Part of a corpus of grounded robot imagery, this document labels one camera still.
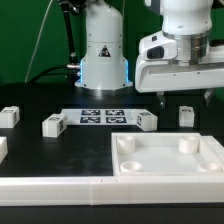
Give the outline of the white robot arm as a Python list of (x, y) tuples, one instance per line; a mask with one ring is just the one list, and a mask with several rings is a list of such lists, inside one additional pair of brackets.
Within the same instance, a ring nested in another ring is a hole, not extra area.
[(224, 87), (224, 46), (209, 44), (213, 2), (144, 0), (147, 8), (163, 17), (162, 30), (140, 41), (135, 80), (131, 82), (123, 56), (120, 12), (104, 0), (88, 0), (87, 51), (75, 86), (98, 96), (127, 87), (158, 95)]

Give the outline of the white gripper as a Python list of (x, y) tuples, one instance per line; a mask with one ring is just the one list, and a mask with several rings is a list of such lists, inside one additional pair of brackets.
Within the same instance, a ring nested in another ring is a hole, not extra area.
[(207, 89), (209, 105), (215, 89), (224, 87), (224, 45), (211, 47), (209, 33), (171, 35), (159, 31), (140, 41), (136, 61), (135, 88), (157, 92), (165, 108), (164, 91)]

